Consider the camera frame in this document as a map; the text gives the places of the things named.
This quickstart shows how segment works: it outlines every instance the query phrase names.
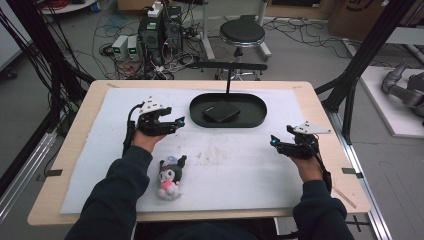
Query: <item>stool seat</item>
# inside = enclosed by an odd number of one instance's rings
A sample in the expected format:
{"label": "stool seat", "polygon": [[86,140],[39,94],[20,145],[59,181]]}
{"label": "stool seat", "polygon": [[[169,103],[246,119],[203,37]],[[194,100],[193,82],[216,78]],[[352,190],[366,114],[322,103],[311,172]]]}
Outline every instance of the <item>stool seat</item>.
{"label": "stool seat", "polygon": [[265,30],[247,19],[228,21],[221,25],[219,33],[224,42],[237,47],[258,46],[265,39]]}

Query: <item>power supply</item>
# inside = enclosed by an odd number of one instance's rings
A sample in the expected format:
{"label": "power supply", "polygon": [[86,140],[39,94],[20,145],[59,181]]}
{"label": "power supply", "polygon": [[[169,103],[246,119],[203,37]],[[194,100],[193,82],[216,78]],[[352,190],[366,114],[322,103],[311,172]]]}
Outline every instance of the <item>power supply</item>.
{"label": "power supply", "polygon": [[169,6],[163,13],[168,49],[173,53],[183,51],[181,34],[181,6]]}
{"label": "power supply", "polygon": [[128,58],[128,36],[121,35],[112,44],[113,54],[116,61],[125,61]]}
{"label": "power supply", "polygon": [[130,61],[140,61],[140,44],[137,36],[128,37],[128,54]]}

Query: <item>wooden tabletop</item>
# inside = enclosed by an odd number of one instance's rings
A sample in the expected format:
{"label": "wooden tabletop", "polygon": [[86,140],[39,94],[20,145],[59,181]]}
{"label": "wooden tabletop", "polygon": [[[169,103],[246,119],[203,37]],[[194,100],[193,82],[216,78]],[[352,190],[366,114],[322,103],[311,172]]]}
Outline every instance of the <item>wooden tabletop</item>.
{"label": "wooden tabletop", "polygon": [[[292,89],[303,113],[309,122],[332,129],[324,109],[311,84],[287,81],[238,81],[231,83],[238,89]],[[52,166],[62,169],[60,176],[48,177],[28,216],[31,225],[73,224],[79,214],[60,214],[71,180],[75,163],[81,154],[88,133],[102,106],[104,96],[110,88],[182,88],[182,89],[225,89],[226,81],[122,81],[98,80],[91,84],[72,127]],[[351,168],[334,130],[331,134],[320,135],[320,151],[328,171],[332,173],[332,195],[339,198],[348,213],[365,213],[370,210],[367,197],[354,174],[344,174],[342,168]],[[170,221],[193,219],[223,219],[252,217],[291,216],[291,208],[252,209],[225,211],[193,211],[172,213],[138,213],[137,221]]]}

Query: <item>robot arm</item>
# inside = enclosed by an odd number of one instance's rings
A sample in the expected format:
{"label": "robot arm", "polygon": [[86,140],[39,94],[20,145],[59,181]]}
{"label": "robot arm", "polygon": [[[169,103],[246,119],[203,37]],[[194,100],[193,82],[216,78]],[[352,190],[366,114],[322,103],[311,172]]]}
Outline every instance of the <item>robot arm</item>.
{"label": "robot arm", "polygon": [[420,105],[423,105],[424,101],[423,92],[419,91],[419,86],[424,85],[424,75],[418,74],[409,78],[409,82],[415,83],[413,84],[413,87],[409,87],[409,83],[408,88],[406,89],[396,85],[396,83],[402,78],[402,73],[407,67],[407,63],[403,62],[399,64],[393,71],[389,72],[383,80],[381,90],[384,93],[399,98],[406,106],[417,108],[420,107]]}

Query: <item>dark sleeve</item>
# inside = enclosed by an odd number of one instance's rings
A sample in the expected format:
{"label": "dark sleeve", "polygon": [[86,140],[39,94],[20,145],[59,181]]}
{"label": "dark sleeve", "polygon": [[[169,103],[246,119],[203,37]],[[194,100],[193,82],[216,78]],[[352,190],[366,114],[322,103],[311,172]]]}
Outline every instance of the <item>dark sleeve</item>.
{"label": "dark sleeve", "polygon": [[300,240],[354,239],[346,225],[346,215],[343,203],[332,198],[320,180],[303,184],[301,201],[293,209]]}
{"label": "dark sleeve", "polygon": [[96,184],[66,239],[130,239],[136,220],[135,205],[149,185],[147,168],[152,155],[131,146]]}

